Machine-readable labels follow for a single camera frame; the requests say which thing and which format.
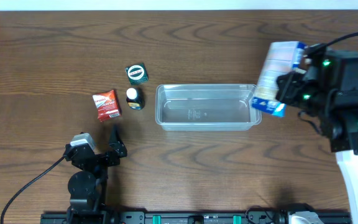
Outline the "red Panadol ActiFast box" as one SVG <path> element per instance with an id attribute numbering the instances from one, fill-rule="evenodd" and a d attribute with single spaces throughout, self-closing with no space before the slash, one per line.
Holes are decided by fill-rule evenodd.
<path id="1" fill-rule="evenodd" d="M 98 110 L 98 119 L 100 122 L 121 115 L 119 103 L 116 98 L 116 92 L 114 90 L 105 93 L 97 93 L 93 95 L 93 100 L 96 109 Z"/>

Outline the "blue patch box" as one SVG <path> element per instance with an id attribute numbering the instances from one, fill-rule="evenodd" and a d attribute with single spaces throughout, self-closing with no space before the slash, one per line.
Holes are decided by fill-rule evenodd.
<path id="1" fill-rule="evenodd" d="M 298 68 L 306 44 L 299 41 L 272 42 L 262 67 L 252 107 L 277 117 L 284 117 L 286 105 L 275 99 L 277 78 Z"/>

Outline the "dark syrup bottle white cap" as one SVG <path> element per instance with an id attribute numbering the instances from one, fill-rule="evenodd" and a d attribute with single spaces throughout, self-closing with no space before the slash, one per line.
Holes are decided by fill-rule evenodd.
<path id="1" fill-rule="evenodd" d="M 133 110 L 141 110 L 144 108 L 144 97 L 137 88 L 128 88 L 126 91 L 126 101 L 129 107 Z"/>

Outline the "green Zam-Buk box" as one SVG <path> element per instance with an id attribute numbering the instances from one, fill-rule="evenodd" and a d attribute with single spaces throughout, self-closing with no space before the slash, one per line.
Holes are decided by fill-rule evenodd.
<path id="1" fill-rule="evenodd" d="M 140 85 L 149 80 L 148 73 L 143 63 L 137 63 L 125 68 L 131 85 Z"/>

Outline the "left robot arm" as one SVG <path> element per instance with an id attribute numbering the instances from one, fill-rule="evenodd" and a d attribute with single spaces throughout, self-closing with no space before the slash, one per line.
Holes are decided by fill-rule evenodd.
<path id="1" fill-rule="evenodd" d="M 118 166 L 120 159 L 127 156 L 117 126 L 111 130 L 108 145 L 110 150 L 97 154 L 90 134 L 81 133 L 65 146 L 64 159 L 80 170 L 68 181 L 67 223 L 120 222 L 119 214 L 105 204 L 108 168 Z"/>

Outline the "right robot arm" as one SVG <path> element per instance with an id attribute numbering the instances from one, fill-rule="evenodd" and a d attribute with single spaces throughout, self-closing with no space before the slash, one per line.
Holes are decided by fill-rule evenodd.
<path id="1" fill-rule="evenodd" d="M 358 223 L 358 52 L 308 49 L 307 70 L 277 77 L 276 99 L 319 119 L 343 176 L 351 218 Z"/>

